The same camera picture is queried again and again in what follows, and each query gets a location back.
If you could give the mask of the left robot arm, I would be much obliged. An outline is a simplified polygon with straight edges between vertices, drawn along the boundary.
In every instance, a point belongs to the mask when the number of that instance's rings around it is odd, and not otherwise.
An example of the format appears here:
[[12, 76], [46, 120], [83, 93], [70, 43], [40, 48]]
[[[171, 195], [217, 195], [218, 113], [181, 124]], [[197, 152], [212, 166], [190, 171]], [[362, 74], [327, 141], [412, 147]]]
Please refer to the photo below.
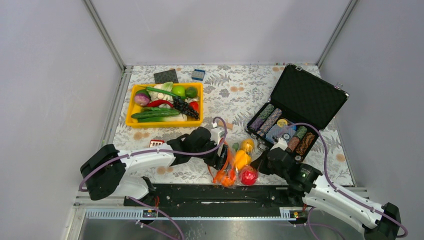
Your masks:
[[227, 130], [221, 127], [212, 130], [198, 127], [190, 134], [139, 150], [120, 151], [113, 144], [104, 145], [80, 167], [83, 180], [79, 190], [87, 192], [92, 201], [117, 195], [136, 198], [148, 206], [155, 200], [153, 185], [147, 177], [137, 178], [131, 173], [182, 165], [192, 157], [215, 167], [226, 136]]

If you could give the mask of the clear zip top bag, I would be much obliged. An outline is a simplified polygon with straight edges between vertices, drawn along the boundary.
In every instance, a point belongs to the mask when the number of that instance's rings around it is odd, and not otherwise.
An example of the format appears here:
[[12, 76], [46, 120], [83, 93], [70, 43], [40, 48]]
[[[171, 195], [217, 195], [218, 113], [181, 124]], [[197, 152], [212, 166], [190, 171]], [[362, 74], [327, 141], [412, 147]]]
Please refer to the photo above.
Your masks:
[[229, 147], [224, 140], [221, 148], [223, 164], [218, 167], [216, 173], [209, 172], [212, 183], [224, 188], [236, 186], [252, 186], [259, 177], [258, 171], [251, 165], [255, 143], [251, 138], [236, 142]]

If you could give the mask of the red fake apple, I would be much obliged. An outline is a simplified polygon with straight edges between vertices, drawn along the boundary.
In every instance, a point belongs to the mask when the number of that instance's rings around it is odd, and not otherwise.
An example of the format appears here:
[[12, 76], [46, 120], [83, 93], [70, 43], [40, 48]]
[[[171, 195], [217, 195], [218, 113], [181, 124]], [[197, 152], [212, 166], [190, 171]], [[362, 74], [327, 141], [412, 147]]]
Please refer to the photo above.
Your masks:
[[239, 173], [239, 180], [242, 185], [252, 186], [256, 183], [258, 176], [258, 172], [255, 168], [250, 165], [245, 165]]

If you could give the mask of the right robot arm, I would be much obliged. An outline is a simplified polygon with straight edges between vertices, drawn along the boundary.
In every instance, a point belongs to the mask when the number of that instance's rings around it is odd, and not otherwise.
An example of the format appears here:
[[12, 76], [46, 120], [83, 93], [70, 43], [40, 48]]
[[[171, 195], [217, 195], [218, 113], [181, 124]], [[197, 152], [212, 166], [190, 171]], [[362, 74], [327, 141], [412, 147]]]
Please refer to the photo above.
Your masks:
[[265, 175], [277, 175], [288, 185], [284, 200], [293, 206], [307, 205], [347, 223], [366, 240], [399, 238], [399, 208], [363, 198], [328, 180], [315, 167], [300, 163], [280, 147], [263, 152], [252, 167]]

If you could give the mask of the purple fake onion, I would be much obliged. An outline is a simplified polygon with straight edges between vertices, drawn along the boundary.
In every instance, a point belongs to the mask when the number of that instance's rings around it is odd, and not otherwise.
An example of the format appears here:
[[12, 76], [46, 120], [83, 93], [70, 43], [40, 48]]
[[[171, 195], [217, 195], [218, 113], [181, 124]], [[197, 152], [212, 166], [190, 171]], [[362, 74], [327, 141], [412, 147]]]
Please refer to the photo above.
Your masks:
[[136, 105], [144, 107], [151, 102], [151, 97], [147, 93], [136, 93], [133, 100]]

